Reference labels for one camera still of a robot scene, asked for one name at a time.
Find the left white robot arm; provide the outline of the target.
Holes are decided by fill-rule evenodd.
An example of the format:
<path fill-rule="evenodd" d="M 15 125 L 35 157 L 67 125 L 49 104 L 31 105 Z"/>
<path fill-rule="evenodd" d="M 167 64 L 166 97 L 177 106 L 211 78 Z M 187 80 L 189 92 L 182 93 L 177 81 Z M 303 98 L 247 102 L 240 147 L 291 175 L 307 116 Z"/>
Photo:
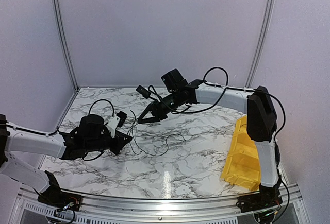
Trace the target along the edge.
<path fill-rule="evenodd" d="M 54 206 L 65 202 L 65 194 L 57 186 L 56 178 L 19 160 L 14 152 L 43 154 L 61 160 L 85 158 L 90 152 L 110 150 L 118 155 L 132 141 L 132 137 L 117 130 L 126 117 L 117 115 L 105 123 L 101 116 L 84 116 L 71 132 L 44 133 L 17 126 L 1 116 L 1 174 L 30 186 L 43 194 Z"/>

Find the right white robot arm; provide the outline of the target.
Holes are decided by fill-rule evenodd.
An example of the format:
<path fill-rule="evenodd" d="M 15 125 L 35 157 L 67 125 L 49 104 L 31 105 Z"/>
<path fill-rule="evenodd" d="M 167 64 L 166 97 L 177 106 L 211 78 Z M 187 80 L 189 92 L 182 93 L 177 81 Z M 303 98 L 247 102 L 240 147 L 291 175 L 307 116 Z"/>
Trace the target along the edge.
<path fill-rule="evenodd" d="M 261 186 L 266 187 L 256 195 L 255 202 L 261 208 L 273 202 L 276 195 L 271 188 L 279 183 L 275 148 L 277 115 L 268 90 L 263 86 L 256 89 L 216 86 L 197 79 L 169 92 L 168 96 L 150 103 L 138 117 L 138 123 L 160 122 L 185 104 L 209 104 L 211 108 L 221 106 L 246 114 L 246 131 L 258 151 Z"/>

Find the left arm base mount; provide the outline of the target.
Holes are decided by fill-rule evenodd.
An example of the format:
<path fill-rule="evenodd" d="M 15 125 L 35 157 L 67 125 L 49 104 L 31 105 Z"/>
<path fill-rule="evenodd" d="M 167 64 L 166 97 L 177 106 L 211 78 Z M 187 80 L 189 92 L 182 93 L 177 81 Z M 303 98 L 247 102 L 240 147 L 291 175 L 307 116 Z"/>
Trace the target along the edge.
<path fill-rule="evenodd" d="M 57 208 L 63 209 L 68 204 L 72 203 L 73 206 L 69 206 L 70 210 L 79 211 L 82 196 L 78 194 L 64 192 L 55 178 L 55 176 L 49 172 L 45 171 L 48 177 L 49 187 L 43 192 L 38 193 L 38 201 L 45 203 L 47 205 L 55 206 Z"/>

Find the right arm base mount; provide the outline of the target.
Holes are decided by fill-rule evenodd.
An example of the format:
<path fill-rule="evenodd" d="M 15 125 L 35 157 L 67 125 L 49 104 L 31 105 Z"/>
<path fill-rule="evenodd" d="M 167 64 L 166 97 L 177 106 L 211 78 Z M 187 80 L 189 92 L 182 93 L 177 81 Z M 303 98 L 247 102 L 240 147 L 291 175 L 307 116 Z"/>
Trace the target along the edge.
<path fill-rule="evenodd" d="M 278 206 L 282 203 L 283 200 L 277 186 L 265 187 L 260 185 L 258 193 L 238 197 L 236 207 L 238 207 L 242 213 L 246 213 Z"/>

